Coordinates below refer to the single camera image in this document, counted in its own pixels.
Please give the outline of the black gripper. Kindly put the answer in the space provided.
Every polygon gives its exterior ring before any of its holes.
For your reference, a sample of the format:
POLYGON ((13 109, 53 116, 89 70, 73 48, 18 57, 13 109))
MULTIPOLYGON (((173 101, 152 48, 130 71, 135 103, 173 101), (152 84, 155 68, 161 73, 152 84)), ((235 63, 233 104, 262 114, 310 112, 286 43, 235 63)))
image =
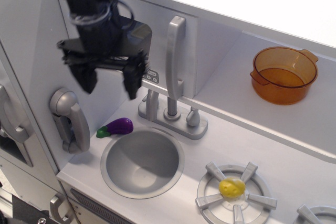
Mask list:
POLYGON ((61 40, 62 60, 83 91, 92 93, 97 84, 95 68, 122 70, 129 99, 137 97, 142 76, 149 68, 149 26, 120 15, 69 15, 79 37, 61 40))

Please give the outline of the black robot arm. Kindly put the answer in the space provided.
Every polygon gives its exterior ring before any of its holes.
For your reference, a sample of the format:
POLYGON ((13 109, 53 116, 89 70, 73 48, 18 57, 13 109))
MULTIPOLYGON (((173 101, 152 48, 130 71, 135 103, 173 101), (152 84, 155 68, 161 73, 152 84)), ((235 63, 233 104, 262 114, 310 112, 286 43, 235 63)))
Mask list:
POLYGON ((96 69, 118 70, 131 100, 136 98, 142 77, 148 71, 152 31, 144 23, 120 15, 120 0, 66 0, 69 20, 79 38, 61 40, 57 47, 63 61, 82 89, 91 93, 97 84, 96 69))

